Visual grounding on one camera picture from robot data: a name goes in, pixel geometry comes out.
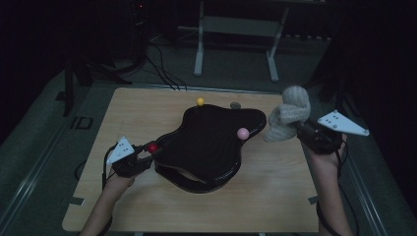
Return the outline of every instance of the wooden table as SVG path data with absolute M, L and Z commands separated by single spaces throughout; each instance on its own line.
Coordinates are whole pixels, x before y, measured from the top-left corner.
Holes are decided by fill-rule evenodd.
M 206 104 L 257 108 L 269 116 L 280 95 L 219 91 L 119 88 L 115 91 L 63 221 L 80 231 L 101 193 L 106 151 L 128 138 L 143 145 L 177 129 L 184 111 Z M 111 230 L 131 232 L 317 232 L 314 183 L 298 139 L 266 143 L 264 130 L 242 148 L 242 166 L 222 188 L 208 194 L 180 190 L 153 169 L 141 174 L 117 203 Z

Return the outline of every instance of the pink ball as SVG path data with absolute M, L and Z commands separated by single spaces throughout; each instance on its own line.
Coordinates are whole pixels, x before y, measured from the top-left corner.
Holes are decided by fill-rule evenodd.
M 237 138 L 239 138 L 239 140 L 247 140 L 249 138 L 249 131 L 245 128 L 240 128 L 237 131 Z

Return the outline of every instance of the black cable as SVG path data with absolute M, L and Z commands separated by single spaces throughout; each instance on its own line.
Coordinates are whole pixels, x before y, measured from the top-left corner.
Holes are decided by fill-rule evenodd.
M 344 165 L 344 162 L 346 162 L 347 156 L 349 156 L 349 147 L 347 146 L 347 142 L 343 141 L 343 143 L 344 143 L 344 146 L 345 146 L 345 148 L 344 148 L 344 155 L 345 155 L 345 157 L 344 157 L 344 159 L 341 162 L 341 165 L 342 166 Z
M 119 84 L 122 85 L 131 85 L 132 82 L 130 81 L 125 81 L 122 78 L 120 78 L 118 75 L 114 74 L 113 72 L 111 72 L 110 70 L 108 70 L 107 68 L 105 68 L 104 66 L 95 63 L 93 60 L 89 59 L 87 56 L 85 55 L 81 55 L 82 60 L 84 60 L 84 62 L 94 71 L 100 73 L 101 75 L 107 77 L 108 79 L 111 79 Z
M 360 228 L 359 228 L 359 219 L 358 219 L 358 217 L 357 217 L 357 215 L 356 215 L 356 212 L 355 212 L 355 210 L 353 209 L 353 205 L 352 205 L 352 203 L 349 201 L 349 199 L 347 198 L 347 195 L 346 195 L 346 193 L 344 192 L 344 190 L 343 190 L 343 188 L 341 187 L 341 185 L 339 184 L 338 185 L 339 186 L 339 189 L 340 189 L 340 192 L 343 194 L 343 196 L 344 196 L 344 198 L 346 199 L 346 202 L 347 202 L 347 204 L 349 205 L 349 208 L 350 208 L 350 211 L 352 212 L 352 214 L 353 214 L 353 219 L 355 220 L 355 225 L 356 225 L 356 233 L 355 233 L 355 235 L 359 235 L 359 232 L 360 232 Z
M 320 207 L 319 201 L 316 203 L 316 212 L 317 216 L 320 219 L 320 222 L 325 227 L 325 229 L 333 236 L 341 236 L 339 233 L 337 233 L 329 224 L 328 221 L 325 219 L 325 216 L 323 215 L 322 208 Z
M 150 60 L 150 58 L 148 58 L 147 57 L 147 60 L 153 65 L 153 67 L 156 69 L 156 72 L 158 73 L 158 75 L 159 75 L 159 77 L 163 80 L 163 82 L 166 84 L 166 85 L 168 85 L 168 86 L 170 86 L 172 89 L 174 89 L 175 90 L 175 88 L 168 82 L 168 81 L 166 81 L 165 80 L 165 78 L 163 78 L 163 76 L 162 75 L 160 75 L 160 73 L 159 73 L 159 70 L 157 69 L 157 67 L 156 67 L 156 65 Z
M 125 73 L 128 73 L 128 72 L 134 71 L 136 68 L 140 67 L 142 64 L 144 64 L 144 60 L 141 60 L 141 59 L 137 58 L 132 62 L 131 65 L 126 66 L 126 67 L 122 67 L 122 68 L 118 68 L 118 69 L 113 69 L 113 70 L 111 70 L 111 72 L 116 73 L 118 75 L 125 74 Z
M 104 186 L 105 186 L 105 183 L 106 183 L 106 181 L 107 181 L 107 157 L 108 157 L 108 154 L 110 154 L 110 152 L 111 151 L 113 151 L 115 148 L 116 148 L 116 146 L 117 146 L 117 144 L 115 144 L 113 147 L 110 147 L 109 149 L 108 149 L 108 151 L 105 153 L 105 155 L 104 155 L 104 161 L 103 161 L 103 173 L 101 174 L 101 187 L 102 187 L 102 189 L 104 189 Z
M 148 72 L 148 73 L 151 73 L 151 74 L 154 74 L 154 75 L 156 75 L 156 76 L 158 76 L 158 74 L 157 73 L 155 73 L 155 72 L 152 72 L 152 71 L 149 71 L 149 70 L 147 70 L 147 69 L 142 69 L 142 71 L 144 71 L 144 72 Z M 180 82 L 181 84 L 182 84 L 182 86 L 185 88 L 185 90 L 188 90 L 188 88 L 187 88 L 187 85 L 186 84 L 183 84 L 182 82 Z
M 111 178 L 111 176 L 113 176 L 116 173 L 116 171 L 114 171 L 110 176 L 108 176 L 105 180 L 107 181 L 108 179 Z
M 160 60 L 160 68 L 161 68 L 161 70 L 162 70 L 162 73 L 163 73 L 163 75 L 165 76 L 165 78 L 167 79 L 167 80 L 169 80 L 171 83 L 173 83 L 177 88 L 178 88 L 178 90 L 180 90 L 180 88 L 179 88 L 179 86 L 174 82 L 174 81 L 172 81 L 172 79 L 166 74 L 166 72 L 165 72 L 165 69 L 164 69 L 164 67 L 163 67 L 163 56 L 162 56 L 162 51 L 160 50 L 160 48 L 158 47 L 158 46 L 156 46 L 154 43 L 149 43 L 149 45 L 151 45 L 151 46 L 153 46 L 153 47 L 155 47 L 157 50 L 158 50 L 158 52 L 159 52 L 159 60 Z
M 340 157 L 340 153 L 338 152 L 338 150 L 337 151 L 335 151 L 335 153 L 336 153 L 336 157 L 337 157 L 337 179 L 339 179 L 340 178 L 340 176 L 341 176 L 341 157 Z
M 163 68 L 161 68 L 161 70 L 163 70 L 163 73 L 164 73 L 164 74 L 166 74 L 166 73 L 167 73 L 168 75 L 170 75 L 171 77 L 173 77 L 175 80 L 179 81 L 179 82 L 180 82 L 180 84 L 181 84 L 181 86 L 183 86 L 183 87 L 185 88 L 185 90 L 188 90 L 188 88 L 187 88 L 187 84 L 186 84 L 183 80 L 181 80 L 180 78 L 178 78 L 178 77 L 176 77 L 176 76 L 172 75 L 172 73 L 166 72 Z

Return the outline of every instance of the cable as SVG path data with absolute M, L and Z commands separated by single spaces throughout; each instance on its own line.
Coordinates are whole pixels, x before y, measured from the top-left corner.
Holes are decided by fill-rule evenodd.
M 351 212 L 352 212 L 352 214 L 353 214 L 353 219 L 355 220 L 355 225 L 356 225 L 356 233 L 355 233 L 355 235 L 359 235 L 359 232 L 360 232 L 360 228 L 359 228 L 359 219 L 358 219 L 358 217 L 357 217 L 357 215 L 356 215 L 356 212 L 355 212 L 355 210 L 353 209 L 353 205 L 352 205 L 352 203 L 349 201 L 349 199 L 347 198 L 347 195 L 346 195 L 346 193 L 344 192 L 344 190 L 343 190 L 343 188 L 341 187 L 341 185 L 339 184 L 339 189 L 340 189 L 340 192 L 343 194 L 343 196 L 344 196 L 344 198 L 346 199 L 346 202 L 347 202 L 347 204 L 349 205 L 349 208 L 350 208 L 350 210 L 351 210 Z
M 320 203 L 319 201 L 317 201 L 316 203 L 316 211 L 317 211 L 317 216 L 320 219 L 320 222 L 322 223 L 322 225 L 325 227 L 325 229 L 333 236 L 341 236 L 339 233 L 337 233 L 329 224 L 328 221 L 325 219 L 325 216 L 322 213 L 322 208 L 320 207 Z
M 108 179 L 110 179 L 110 178 L 111 178 L 111 176 L 113 176 L 115 173 L 116 173 L 116 171 L 115 171 L 115 172 L 113 172 L 110 176 L 108 176 L 105 180 L 107 181 Z
M 337 179 L 340 178 L 341 176 L 341 157 L 340 157 L 340 153 L 338 152 L 338 150 L 335 152 L 336 153 L 336 157 L 337 157 Z
M 148 58 L 147 57 L 147 60 L 153 65 L 153 67 L 156 69 L 156 72 L 158 73 L 158 75 L 159 75 L 159 77 L 163 80 L 163 82 L 166 84 L 166 85 L 168 85 L 168 86 L 170 86 L 173 90 L 175 90 L 175 88 L 168 82 L 168 81 L 166 81 L 166 79 L 165 78 L 163 78 L 163 76 L 162 75 L 160 75 L 160 73 L 159 73 L 159 70 L 157 69 L 157 67 L 156 67 L 156 65 L 150 60 L 150 58 Z
M 110 154 L 110 152 L 113 151 L 116 148 L 116 146 L 117 146 L 117 144 L 115 144 L 114 146 L 110 147 L 108 149 L 108 151 L 105 153 L 105 156 L 104 156 L 103 173 L 101 174 L 101 187 L 102 187 L 102 189 L 104 189 L 105 183 L 107 182 L 108 178 L 111 177 L 111 176 L 108 177 L 108 178 L 106 177 L 107 176 L 107 173 L 106 173 L 107 172 L 107 165 L 106 165 L 106 163 L 107 163 L 107 157 L 108 157 L 108 154 Z
M 163 56 L 162 56 L 162 51 L 160 50 L 160 48 L 153 43 L 150 43 L 149 45 L 154 46 L 159 52 L 160 68 L 161 68 L 162 73 L 165 76 L 165 78 L 167 80 L 169 80 L 171 83 L 173 83 L 178 88 L 178 90 L 180 90 L 179 86 L 171 80 L 171 78 L 166 74 L 165 69 L 163 68 Z
M 126 67 L 123 67 L 123 68 L 113 69 L 113 70 L 110 70 L 110 71 L 120 75 L 120 74 L 124 74 L 124 73 L 128 73 L 128 72 L 132 72 L 136 68 L 140 67 L 143 63 L 144 63 L 143 60 L 141 60 L 140 58 L 137 58 L 137 59 L 133 60 L 132 65 L 129 65 L 129 66 L 126 66 Z
M 176 76 L 174 76 L 174 75 L 172 75 L 171 73 L 168 73 L 168 72 L 166 72 L 165 71 L 165 69 L 164 69 L 164 67 L 163 67 L 163 56 L 162 56 L 162 51 L 160 50 L 160 48 L 156 45 L 156 44 L 154 44 L 154 43 L 150 43 L 150 45 L 151 46 L 153 46 L 153 47 L 155 47 L 157 50 L 158 50 L 158 52 L 159 52 L 159 57 L 160 57 L 160 67 L 158 67 L 158 68 L 160 68 L 160 70 L 163 72 L 163 75 L 165 75 L 165 77 L 166 78 L 168 78 L 168 79 L 170 79 L 170 77 L 169 76 L 171 76 L 171 77 L 174 77 L 174 79 L 176 79 L 177 81 L 179 81 L 180 82 L 180 84 L 187 90 L 187 85 L 184 83 L 184 81 L 183 80 L 181 80 L 180 78 L 178 78 L 178 77 L 176 77 Z

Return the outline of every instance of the dark background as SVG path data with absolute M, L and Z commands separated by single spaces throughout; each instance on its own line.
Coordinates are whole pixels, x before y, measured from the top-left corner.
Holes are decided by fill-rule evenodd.
M 153 27 L 175 38 L 178 25 L 197 25 L 197 1 L 166 2 L 152 1 L 149 23 Z M 49 80 L 64 69 L 69 54 L 86 53 L 100 63 L 111 64 L 111 40 L 103 36 L 106 28 L 94 14 L 95 4 L 92 0 L 1 1 L 0 143 Z M 211 7 L 224 8 L 215 3 Z M 233 5 L 228 7 L 228 11 L 233 10 Z M 412 1 L 393 0 L 361 1 L 361 5 L 354 3 L 343 10 L 299 5 L 288 17 L 284 30 L 287 35 L 332 37 L 312 80 L 326 84 L 324 94 L 337 88 L 339 80 L 345 80 L 346 92 L 354 97 L 415 214 L 416 11 Z

